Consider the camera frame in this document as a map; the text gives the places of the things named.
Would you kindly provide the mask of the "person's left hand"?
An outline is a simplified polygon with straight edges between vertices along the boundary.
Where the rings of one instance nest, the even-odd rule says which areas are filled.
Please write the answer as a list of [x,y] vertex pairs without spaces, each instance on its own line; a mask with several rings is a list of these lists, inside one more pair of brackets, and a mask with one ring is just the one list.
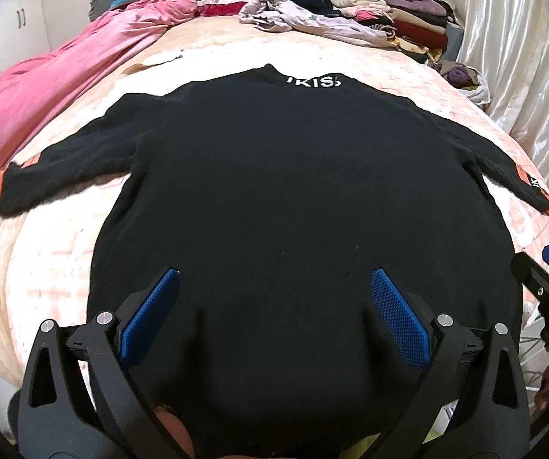
[[165,405],[155,405],[153,407],[154,414],[161,422],[163,427],[168,430],[168,433],[173,436],[173,439],[181,446],[183,451],[190,458],[195,457],[194,447],[189,433],[179,418]]

